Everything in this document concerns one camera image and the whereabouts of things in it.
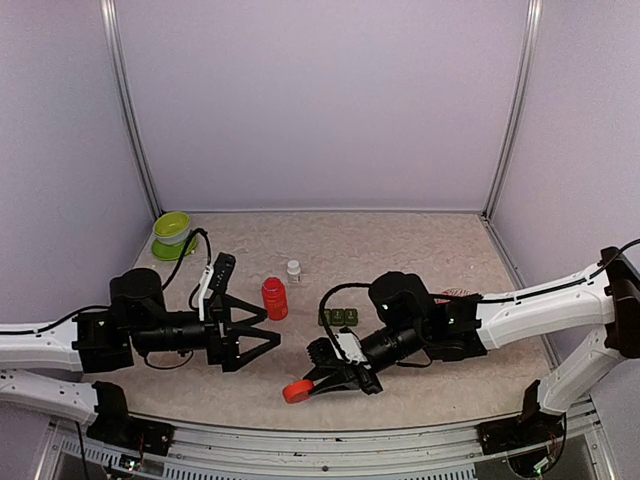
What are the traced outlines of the orange bottle cap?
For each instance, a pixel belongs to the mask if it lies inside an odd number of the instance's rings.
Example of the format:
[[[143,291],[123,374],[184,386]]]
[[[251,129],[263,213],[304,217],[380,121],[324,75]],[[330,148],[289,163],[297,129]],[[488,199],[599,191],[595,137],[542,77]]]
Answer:
[[[314,388],[311,380],[299,380],[283,388],[282,396],[287,404],[296,404],[307,400]]]

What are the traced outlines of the orange pill bottle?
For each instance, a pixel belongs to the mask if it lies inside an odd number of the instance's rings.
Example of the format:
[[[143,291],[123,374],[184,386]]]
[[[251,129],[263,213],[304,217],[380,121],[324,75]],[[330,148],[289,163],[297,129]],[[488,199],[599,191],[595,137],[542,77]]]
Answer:
[[[277,277],[269,277],[263,282],[261,293],[268,318],[273,321],[284,320],[288,315],[284,283]]]

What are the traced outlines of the green weekly pill organizer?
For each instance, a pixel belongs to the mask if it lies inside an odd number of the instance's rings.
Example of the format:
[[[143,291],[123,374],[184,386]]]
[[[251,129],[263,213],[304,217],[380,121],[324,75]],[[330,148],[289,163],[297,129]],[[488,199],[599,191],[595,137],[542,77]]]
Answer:
[[[357,326],[359,323],[358,310],[355,308],[335,308],[325,309],[318,315],[318,324],[323,326],[324,324],[334,327],[342,326]]]

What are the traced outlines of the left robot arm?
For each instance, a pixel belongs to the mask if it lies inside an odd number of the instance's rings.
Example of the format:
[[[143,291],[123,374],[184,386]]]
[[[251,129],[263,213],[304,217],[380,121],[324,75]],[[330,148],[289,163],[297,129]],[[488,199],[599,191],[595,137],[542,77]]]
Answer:
[[[161,278],[134,268],[109,283],[110,302],[90,305],[61,319],[1,329],[1,399],[40,413],[104,431],[121,445],[133,443],[144,420],[131,415],[124,390],[109,382],[74,383],[48,370],[98,374],[129,368],[134,358],[204,352],[210,366],[237,372],[281,343],[264,330],[266,311],[228,294],[235,268],[231,254],[206,255],[194,308],[171,311],[165,291],[176,275]]]

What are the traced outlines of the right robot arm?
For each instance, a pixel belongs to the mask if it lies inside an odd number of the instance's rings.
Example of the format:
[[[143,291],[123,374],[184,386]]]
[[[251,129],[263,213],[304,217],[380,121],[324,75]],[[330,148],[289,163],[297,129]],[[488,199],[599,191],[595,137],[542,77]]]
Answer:
[[[623,248],[609,247],[598,263],[565,278],[494,295],[433,294],[415,274],[390,271],[363,284],[383,328],[361,339],[349,328],[328,330],[308,346],[314,364],[287,386],[295,403],[329,392],[381,392],[378,373],[422,350],[430,360],[461,361],[526,338],[578,326],[591,331],[541,380],[529,386],[511,433],[535,442],[551,419],[620,363],[639,356],[639,272]]]

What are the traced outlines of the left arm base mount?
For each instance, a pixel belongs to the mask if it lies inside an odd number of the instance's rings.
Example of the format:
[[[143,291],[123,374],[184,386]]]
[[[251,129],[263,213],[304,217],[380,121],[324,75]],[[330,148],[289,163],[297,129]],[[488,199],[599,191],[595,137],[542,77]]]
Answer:
[[[168,454],[174,432],[175,427],[169,423],[105,414],[99,415],[86,430],[93,440],[158,456]]]

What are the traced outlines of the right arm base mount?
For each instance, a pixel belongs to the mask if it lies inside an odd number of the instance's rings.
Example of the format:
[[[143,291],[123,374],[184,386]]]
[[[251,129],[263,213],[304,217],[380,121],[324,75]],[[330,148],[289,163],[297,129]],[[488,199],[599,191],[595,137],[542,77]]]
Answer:
[[[559,439],[565,433],[561,417],[520,423],[516,417],[482,422],[476,427],[484,455],[517,450]]]

